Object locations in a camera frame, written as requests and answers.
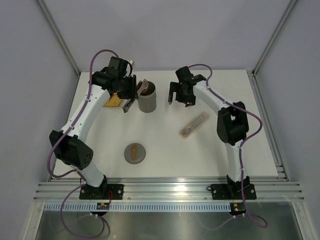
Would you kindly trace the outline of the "grey cylindrical lunch container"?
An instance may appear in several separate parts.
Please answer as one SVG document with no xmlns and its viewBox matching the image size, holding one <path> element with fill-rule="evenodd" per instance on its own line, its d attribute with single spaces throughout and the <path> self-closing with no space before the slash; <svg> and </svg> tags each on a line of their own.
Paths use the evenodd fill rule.
<svg viewBox="0 0 320 240">
<path fill-rule="evenodd" d="M 148 81 L 148 88 L 138 97 L 138 107 L 143 113 L 152 113 L 157 108 L 157 92 L 153 82 Z"/>
</svg>

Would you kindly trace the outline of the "clear cutlery case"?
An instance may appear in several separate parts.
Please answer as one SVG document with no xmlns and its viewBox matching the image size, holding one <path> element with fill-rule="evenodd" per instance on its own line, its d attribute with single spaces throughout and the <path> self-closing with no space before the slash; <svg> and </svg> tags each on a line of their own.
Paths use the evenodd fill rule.
<svg viewBox="0 0 320 240">
<path fill-rule="evenodd" d="M 200 128 L 204 123 L 208 121 L 210 115 L 206 112 L 202 112 L 197 117 L 195 117 L 191 122 L 189 122 L 183 129 L 179 131 L 179 135 L 183 139 L 187 139 L 194 131 Z"/>
</svg>

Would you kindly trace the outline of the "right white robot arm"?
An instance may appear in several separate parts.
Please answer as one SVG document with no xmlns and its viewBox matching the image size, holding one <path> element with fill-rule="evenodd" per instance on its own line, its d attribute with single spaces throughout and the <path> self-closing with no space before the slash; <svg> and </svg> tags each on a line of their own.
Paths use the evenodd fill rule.
<svg viewBox="0 0 320 240">
<path fill-rule="evenodd" d="M 177 102 L 191 107 L 196 104 L 196 99 L 199 98 L 217 115 L 216 132 L 226 147 L 228 173 L 226 184 L 211 186 L 212 193 L 221 189 L 212 198 L 240 200 L 244 196 L 245 188 L 250 186 L 250 177 L 244 168 L 241 150 L 241 143 L 246 139 L 249 131 L 244 103 L 241 101 L 230 103 L 227 98 L 210 89 L 209 81 L 203 75 L 192 74 L 188 66 L 179 68 L 175 74 L 178 82 L 170 83 L 169 104 L 175 98 Z"/>
</svg>

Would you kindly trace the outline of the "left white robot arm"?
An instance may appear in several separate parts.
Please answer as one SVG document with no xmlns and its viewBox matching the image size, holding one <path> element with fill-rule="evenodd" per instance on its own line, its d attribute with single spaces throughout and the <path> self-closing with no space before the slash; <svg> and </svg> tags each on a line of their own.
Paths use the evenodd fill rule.
<svg viewBox="0 0 320 240">
<path fill-rule="evenodd" d="M 105 176 L 93 162 L 94 152 L 86 144 L 89 131 L 103 105 L 113 94 L 120 99 L 137 99 L 137 77 L 132 62 L 111 57 L 108 66 L 89 75 L 88 89 L 69 122 L 53 130 L 49 140 L 55 157 L 78 172 L 97 199 L 108 194 Z"/>
</svg>

